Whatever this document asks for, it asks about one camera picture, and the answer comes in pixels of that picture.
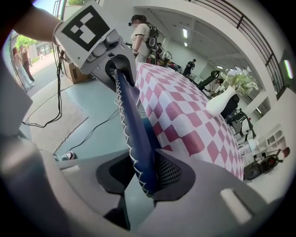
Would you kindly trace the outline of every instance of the woman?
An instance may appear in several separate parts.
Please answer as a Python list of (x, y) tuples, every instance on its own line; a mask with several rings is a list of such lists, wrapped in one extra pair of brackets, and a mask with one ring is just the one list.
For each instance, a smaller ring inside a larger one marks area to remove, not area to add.
[(147, 18), (143, 15), (134, 15), (131, 18), (131, 25), (135, 28), (131, 35), (131, 40), (132, 49), (134, 54), (137, 55), (136, 62), (146, 62), (150, 51), (146, 45), (146, 41), (150, 35)]
[(16, 47), (12, 49), (12, 54), (13, 54), (13, 59), (15, 62), (15, 66), (17, 67), (18, 70), (18, 75), (25, 87), (26, 90), (29, 90), (32, 88), (35, 84), (29, 79), (28, 74), (26, 73), (25, 69), (23, 68), (22, 65), (22, 58), (18, 54), (18, 50)]

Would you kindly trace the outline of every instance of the black mesh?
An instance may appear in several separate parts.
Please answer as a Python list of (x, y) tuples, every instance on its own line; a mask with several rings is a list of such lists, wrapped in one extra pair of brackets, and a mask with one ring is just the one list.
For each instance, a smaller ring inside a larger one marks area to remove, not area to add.
[(155, 159), (155, 169), (160, 189), (166, 188), (180, 180), (181, 169), (158, 154)]

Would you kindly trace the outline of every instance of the table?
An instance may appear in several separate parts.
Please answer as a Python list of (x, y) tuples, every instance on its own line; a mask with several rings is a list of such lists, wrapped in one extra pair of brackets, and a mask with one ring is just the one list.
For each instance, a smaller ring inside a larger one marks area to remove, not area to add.
[(187, 78), (166, 68), (137, 64), (136, 86), (165, 150), (219, 165), (243, 179), (243, 161), (230, 127), (206, 111), (208, 99)]

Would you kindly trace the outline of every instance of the black cable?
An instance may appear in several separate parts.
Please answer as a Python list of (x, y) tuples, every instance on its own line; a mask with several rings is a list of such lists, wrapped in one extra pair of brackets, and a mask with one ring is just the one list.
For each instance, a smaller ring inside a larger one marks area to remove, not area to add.
[(24, 125), (34, 126), (34, 127), (38, 127), (38, 128), (45, 128), (47, 124), (56, 122), (56, 121), (58, 121), (62, 117), (62, 97), (61, 97), (61, 78), (60, 78), (60, 73), (61, 73), (61, 68), (62, 68), (63, 55), (64, 55), (64, 51), (61, 51), (60, 59), (59, 59), (59, 64), (58, 64), (57, 70), (56, 70), (56, 76), (57, 76), (57, 94), (58, 94), (58, 109), (59, 109), (58, 115), (54, 119), (48, 121), (45, 125), (39, 125), (39, 124), (35, 124), (35, 123), (26, 123), (26, 122), (23, 122)]
[(92, 132), (93, 132), (97, 127), (99, 127), (99, 126), (101, 126), (102, 124), (108, 122), (108, 121), (111, 119), (111, 117), (112, 117), (112, 116), (113, 116), (118, 110), (119, 110), (119, 109), (117, 109), (116, 111), (114, 111), (113, 114), (111, 114), (110, 117), (109, 117), (107, 120), (105, 120), (103, 123), (100, 123), (99, 125), (95, 126), (94, 129), (91, 130), (91, 131), (89, 132), (89, 134), (86, 136), (86, 138), (85, 138), (80, 144), (78, 144), (78, 145), (76, 145), (76, 146), (74, 146), (74, 147), (71, 147), (69, 150), (66, 151), (66, 153), (67, 153), (68, 151), (72, 150), (73, 148), (82, 145), (82, 144), (83, 144), (83, 143), (84, 143), (84, 142), (90, 137), (90, 135), (92, 134)]

